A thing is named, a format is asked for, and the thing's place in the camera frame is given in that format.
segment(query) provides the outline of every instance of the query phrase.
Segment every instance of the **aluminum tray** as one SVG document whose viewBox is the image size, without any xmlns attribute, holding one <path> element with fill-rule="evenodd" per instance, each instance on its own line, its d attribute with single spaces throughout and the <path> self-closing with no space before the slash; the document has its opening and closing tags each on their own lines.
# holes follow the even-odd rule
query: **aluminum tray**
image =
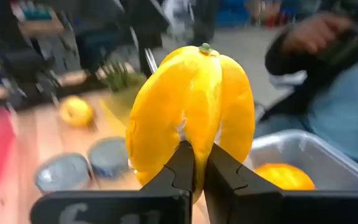
<svg viewBox="0 0 358 224">
<path fill-rule="evenodd" d="M 303 170 L 319 190 L 358 190 L 358 164 L 319 137 L 299 130 L 256 139 L 244 165 L 285 163 Z"/>
</svg>

